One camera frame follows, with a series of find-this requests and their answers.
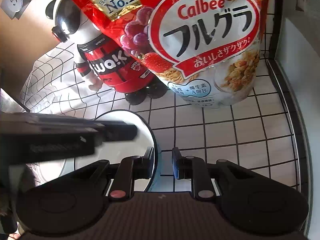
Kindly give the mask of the blue enamel bowl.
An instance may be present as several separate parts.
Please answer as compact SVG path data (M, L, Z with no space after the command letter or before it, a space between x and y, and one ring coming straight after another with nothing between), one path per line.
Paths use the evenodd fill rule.
M152 181L157 176L158 149L154 134L146 121L137 113L121 109L104 113L97 117L97 120L123 121L134 124L138 128L137 137L133 141L104 142L96 148L93 155L30 164L36 186L64 176L97 160L107 159L111 164L116 164L125 157L143 156L147 148L153 147L151 177L136 180L134 187L135 191L149 191L151 189Z

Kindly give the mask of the white black grid tablecloth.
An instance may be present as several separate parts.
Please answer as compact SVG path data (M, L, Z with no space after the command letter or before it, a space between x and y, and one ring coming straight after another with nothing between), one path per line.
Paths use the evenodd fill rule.
M73 63L72 44L58 44L34 62L19 100L35 113L57 113L94 119L112 110L129 110L152 128L161 149L160 189L184 191L190 183L176 180L171 150L208 163L227 159L273 180L301 189L301 164L295 129L286 102L276 89L267 59L261 59L255 87L232 106L200 108L172 91L133 106L125 96L103 86L90 91Z

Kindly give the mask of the red panda robot toy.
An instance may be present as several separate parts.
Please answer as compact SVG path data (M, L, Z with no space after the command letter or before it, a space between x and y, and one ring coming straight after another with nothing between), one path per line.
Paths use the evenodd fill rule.
M90 90L97 92L108 85L123 93L131 105L167 92L165 84L104 35L71 0L52 0L46 16L55 23L52 35L58 41L73 42L76 69Z

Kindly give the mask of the red Calbee cereal bag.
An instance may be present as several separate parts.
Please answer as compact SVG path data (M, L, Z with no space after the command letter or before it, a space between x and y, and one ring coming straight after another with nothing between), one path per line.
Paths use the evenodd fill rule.
M193 105L232 105L253 88L268 0L71 1Z

